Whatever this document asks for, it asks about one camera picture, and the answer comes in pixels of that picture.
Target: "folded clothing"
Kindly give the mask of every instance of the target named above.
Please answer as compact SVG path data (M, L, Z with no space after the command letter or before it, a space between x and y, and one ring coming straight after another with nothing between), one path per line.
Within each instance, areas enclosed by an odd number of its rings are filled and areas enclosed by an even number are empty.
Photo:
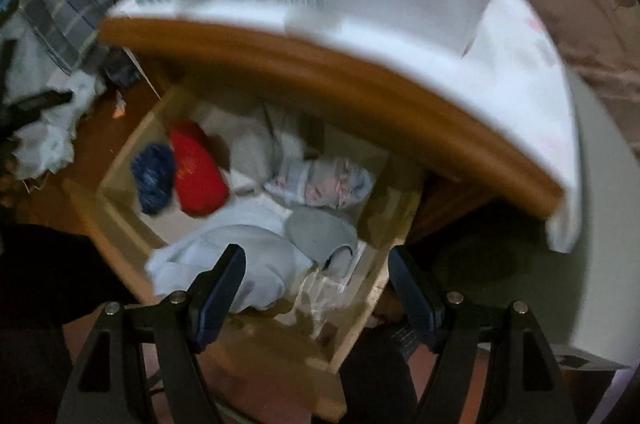
M256 119L238 123L227 134L229 168L247 176L254 182L254 189L262 188L273 177L280 163L279 148L266 122Z
M151 143L131 161L131 174L145 215L155 215L171 201L174 153L166 144Z
M346 157L288 160L264 188L288 205L349 208L371 193L371 174Z
M188 289L231 243L240 245L246 254L246 273L231 312L247 307L267 309L286 293L297 292L312 262L284 237L288 214L265 195L232 198L200 229L153 252L145 269L154 293Z
M224 205L229 188L208 151L209 139L194 121L171 130L176 163L175 192L180 209L192 217L209 215Z

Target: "dark fabric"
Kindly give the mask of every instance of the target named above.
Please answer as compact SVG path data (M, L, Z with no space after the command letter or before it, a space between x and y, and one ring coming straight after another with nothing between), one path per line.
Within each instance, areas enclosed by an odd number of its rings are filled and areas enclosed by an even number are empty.
M174 151L168 144L148 144L133 158L130 170L142 212L158 214L169 204L174 193Z
M402 343L389 325L366 330L340 368L347 414L340 424L406 424L417 407ZM314 417L312 424L324 421Z
M0 236L0 420L53 423L71 372L61 326L136 300L86 237L22 225Z

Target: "wooden drawer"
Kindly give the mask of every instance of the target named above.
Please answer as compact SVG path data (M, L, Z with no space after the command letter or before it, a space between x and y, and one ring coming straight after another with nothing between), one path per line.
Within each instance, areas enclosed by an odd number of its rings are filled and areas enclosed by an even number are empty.
M166 142L170 128L194 112L209 112L207 127L215 131L217 122L243 115L260 101L260 97L216 79L210 70L193 70L147 114L95 194L74 183L65 184L101 254L141 303L156 301L144 264L154 249L167 242L139 216L130 161L147 144ZM420 203L424 171L408 159L380 150L321 119L310 117L309 121L309 146L350 157L377 175L358 221L358 236L369 246L344 290L346 307L331 311L318 339L309 337L306 325L285 326L273 313L248 310L230 315L218 341L205 353L239 377L270 372L297 404L335 421L346 409L338 369L388 281L386 257L409 232Z

